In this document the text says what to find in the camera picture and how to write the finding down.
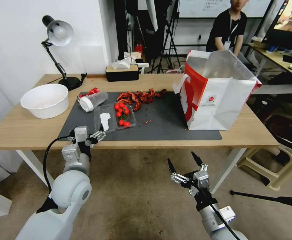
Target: black box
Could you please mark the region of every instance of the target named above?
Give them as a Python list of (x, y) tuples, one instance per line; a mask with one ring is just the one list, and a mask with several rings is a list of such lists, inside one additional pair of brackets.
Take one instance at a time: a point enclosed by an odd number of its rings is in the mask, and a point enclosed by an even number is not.
[(106, 68), (106, 77), (108, 82), (138, 80), (138, 66), (131, 65), (130, 69), (113, 69), (112, 66), (108, 66)]

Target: wooden table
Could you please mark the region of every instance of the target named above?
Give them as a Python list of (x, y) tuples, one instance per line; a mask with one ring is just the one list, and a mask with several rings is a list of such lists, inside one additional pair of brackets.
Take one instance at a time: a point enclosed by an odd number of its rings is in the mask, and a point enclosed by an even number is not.
[[(36, 84), (46, 84), (56, 78), (58, 74), (44, 75)], [(69, 92), (69, 107), (61, 115), (51, 119), (37, 119), (28, 110), (23, 109), (20, 104), (0, 122), (0, 150), (13, 149), (33, 169), (39, 178), (45, 183), (42, 164), (33, 154), (32, 150), (46, 149), (54, 140), (63, 127), (73, 103), (80, 92), (88, 91), (98, 87), (103, 91), (148, 91), (154, 88), (160, 91), (166, 88), (172, 91), (172, 84), (181, 79), (181, 74), (141, 74), (138, 81), (107, 82), (105, 76), (86, 78), (80, 88)], [(230, 131), (221, 131), (222, 140), (201, 141), (101, 141), (96, 149), (123, 149), (123, 148), (220, 148), (233, 147), (232, 152), (226, 159), (223, 169), (211, 184), (213, 192), (225, 179), (233, 166), (240, 159), (246, 148), (273, 147), (278, 146), (277, 141), (259, 121), (255, 114), (245, 104)], [(67, 141), (56, 142), (51, 149), (62, 149), (69, 144)]]
[[(267, 53), (265, 49), (257, 48), (253, 43), (248, 44), (254, 51), (258, 52), (263, 56), (262, 61), (256, 69), (255, 76), (258, 77), (260, 72), (265, 66), (267, 60), (275, 63), (277, 66), (283, 69), (285, 72), (292, 74), (292, 70), (289, 69), (291, 63), (283, 61), (283, 54), (279, 52)], [(263, 85), (261, 88), (256, 90), (253, 94), (292, 94), (292, 84), (278, 84), (278, 85)]]

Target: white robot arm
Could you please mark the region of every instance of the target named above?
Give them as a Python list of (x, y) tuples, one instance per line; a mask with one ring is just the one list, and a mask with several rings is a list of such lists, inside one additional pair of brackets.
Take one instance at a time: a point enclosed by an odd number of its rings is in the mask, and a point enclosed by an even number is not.
[(73, 222), (92, 191), (87, 176), (90, 149), (105, 136), (103, 129), (91, 136), (87, 127), (76, 127), (71, 131), (69, 138), (73, 144), (62, 150), (66, 161), (64, 173), (55, 179), (45, 203), (27, 220), (16, 240), (70, 238)]
[(202, 216), (204, 228), (212, 240), (248, 240), (244, 234), (231, 229), (227, 222), (235, 219), (235, 213), (230, 206), (219, 209), (218, 202), (209, 192), (209, 175), (207, 164), (192, 152), (193, 158), (200, 170), (178, 174), (168, 158), (170, 178), (184, 188), (189, 189), (189, 194), (196, 200), (196, 209)]

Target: paper shopping bag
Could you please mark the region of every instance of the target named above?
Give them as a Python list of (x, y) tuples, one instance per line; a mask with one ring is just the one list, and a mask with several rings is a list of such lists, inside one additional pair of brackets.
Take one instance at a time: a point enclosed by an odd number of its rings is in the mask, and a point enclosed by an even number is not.
[(174, 84), (189, 130), (229, 130), (261, 82), (230, 51), (190, 51)]

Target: red plastic wrapper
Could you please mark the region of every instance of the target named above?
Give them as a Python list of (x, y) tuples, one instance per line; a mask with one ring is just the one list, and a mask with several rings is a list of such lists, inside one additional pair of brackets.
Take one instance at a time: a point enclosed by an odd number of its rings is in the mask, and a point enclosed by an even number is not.
[(160, 93), (156, 93), (153, 88), (151, 88), (148, 92), (136, 92), (135, 94), (132, 92), (125, 92), (121, 93), (117, 97), (117, 103), (124, 103), (132, 105), (135, 102), (134, 111), (137, 111), (141, 108), (142, 102), (143, 103), (151, 103), (154, 101), (154, 97), (161, 97), (166, 94), (166, 89), (160, 91)]
[(98, 88), (92, 88), (91, 90), (89, 90), (89, 92), (87, 94), (80, 94), (79, 98), (84, 97), (84, 96), (89, 96), (92, 95), (94, 93), (98, 93), (100, 92), (100, 90)]

